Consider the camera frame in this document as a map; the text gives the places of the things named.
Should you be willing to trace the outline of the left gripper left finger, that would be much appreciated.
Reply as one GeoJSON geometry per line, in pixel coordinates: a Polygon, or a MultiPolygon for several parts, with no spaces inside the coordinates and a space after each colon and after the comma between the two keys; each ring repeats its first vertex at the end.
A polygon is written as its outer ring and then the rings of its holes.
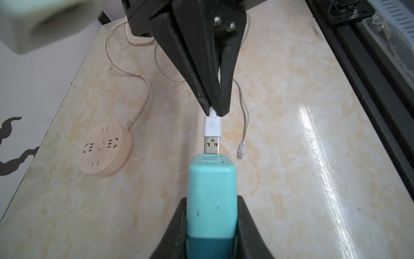
{"type": "Polygon", "coordinates": [[[187,198],[184,197],[150,259],[186,259],[186,208],[187,198]]]}

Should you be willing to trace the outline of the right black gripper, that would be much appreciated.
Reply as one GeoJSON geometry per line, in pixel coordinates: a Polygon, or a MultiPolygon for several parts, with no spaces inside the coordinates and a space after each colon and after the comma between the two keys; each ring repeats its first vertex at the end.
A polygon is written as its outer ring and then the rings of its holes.
{"type": "Polygon", "coordinates": [[[233,76],[247,24],[245,11],[263,2],[121,1],[133,36],[153,35],[204,113],[208,115],[212,105],[220,117],[230,111],[233,76]]]}

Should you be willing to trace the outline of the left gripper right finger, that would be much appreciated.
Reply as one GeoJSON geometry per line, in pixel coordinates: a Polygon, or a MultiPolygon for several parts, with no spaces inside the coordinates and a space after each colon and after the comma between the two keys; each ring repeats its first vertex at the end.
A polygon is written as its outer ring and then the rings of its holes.
{"type": "Polygon", "coordinates": [[[241,195],[237,196],[236,259],[274,259],[241,195]]]}

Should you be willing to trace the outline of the teal USB charger adapter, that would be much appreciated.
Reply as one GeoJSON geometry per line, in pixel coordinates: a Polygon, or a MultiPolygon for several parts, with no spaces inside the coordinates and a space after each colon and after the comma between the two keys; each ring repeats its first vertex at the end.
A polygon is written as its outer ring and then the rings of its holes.
{"type": "Polygon", "coordinates": [[[225,154],[198,154],[189,166],[186,253],[232,258],[237,226],[237,169],[225,154]]]}

